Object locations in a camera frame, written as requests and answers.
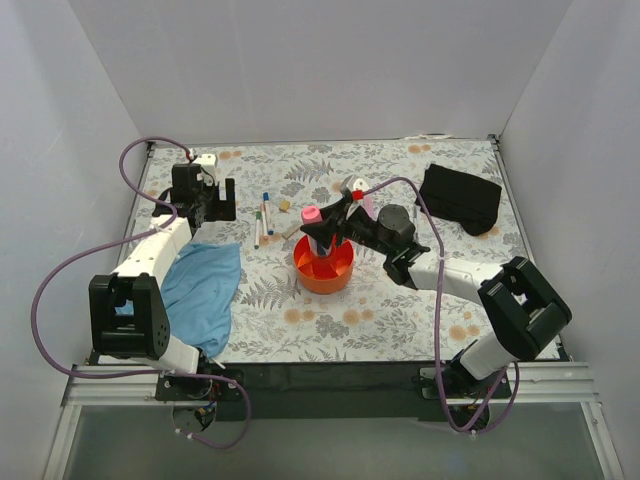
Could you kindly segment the pink capped glue bottle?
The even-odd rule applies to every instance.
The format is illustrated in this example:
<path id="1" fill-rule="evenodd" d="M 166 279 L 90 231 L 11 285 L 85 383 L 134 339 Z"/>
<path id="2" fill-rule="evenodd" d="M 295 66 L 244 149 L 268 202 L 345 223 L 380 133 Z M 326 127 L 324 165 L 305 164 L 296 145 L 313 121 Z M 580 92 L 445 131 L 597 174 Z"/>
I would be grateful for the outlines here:
<path id="1" fill-rule="evenodd" d="M 301 212 L 302 231 L 306 234 L 311 253 L 320 259 L 326 259 L 332 253 L 332 238 L 326 223 L 322 221 L 320 208 L 312 205 Z"/>

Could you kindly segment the light purple marker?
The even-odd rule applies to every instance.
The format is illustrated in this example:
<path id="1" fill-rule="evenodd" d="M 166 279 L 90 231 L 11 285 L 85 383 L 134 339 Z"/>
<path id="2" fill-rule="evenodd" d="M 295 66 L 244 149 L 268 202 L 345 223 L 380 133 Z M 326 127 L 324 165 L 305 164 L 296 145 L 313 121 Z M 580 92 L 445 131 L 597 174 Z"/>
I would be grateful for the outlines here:
<path id="1" fill-rule="evenodd" d="M 372 219 L 376 219 L 376 213 L 373 205 L 373 200 L 370 196 L 365 196 L 362 200 L 362 206 L 365 209 L 367 215 Z"/>

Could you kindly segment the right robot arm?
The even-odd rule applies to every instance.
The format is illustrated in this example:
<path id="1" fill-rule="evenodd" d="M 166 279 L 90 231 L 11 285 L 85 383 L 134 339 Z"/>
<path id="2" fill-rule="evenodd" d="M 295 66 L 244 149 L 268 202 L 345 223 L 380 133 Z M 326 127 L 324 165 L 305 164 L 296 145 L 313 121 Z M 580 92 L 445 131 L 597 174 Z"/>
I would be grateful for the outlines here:
<path id="1" fill-rule="evenodd" d="M 441 291 L 484 308 L 492 330 L 442 366 L 434 381 L 445 393 L 479 395 L 504 367 L 536 359 L 571 321 L 566 302 L 530 260 L 444 260 L 416 241 L 404 207 L 386 205 L 371 218 L 363 207 L 347 206 L 340 200 L 321 209 L 320 221 L 304 225 L 303 232 L 322 247 L 351 240 L 383 254 L 383 268 L 397 285 Z"/>

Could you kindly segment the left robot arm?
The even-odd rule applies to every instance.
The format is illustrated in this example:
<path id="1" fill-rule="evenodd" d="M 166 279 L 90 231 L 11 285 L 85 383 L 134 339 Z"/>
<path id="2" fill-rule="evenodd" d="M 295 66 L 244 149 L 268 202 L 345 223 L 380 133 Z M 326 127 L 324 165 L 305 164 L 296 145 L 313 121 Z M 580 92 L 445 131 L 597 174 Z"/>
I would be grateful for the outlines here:
<path id="1" fill-rule="evenodd" d="M 241 273 L 238 245 L 193 240 L 203 224 L 236 218 L 235 183 L 216 173 L 212 154 L 174 165 L 145 238 L 89 284 L 94 350 L 181 372 L 178 387 L 193 400 L 212 390 L 211 373 L 199 365 L 229 339 Z"/>

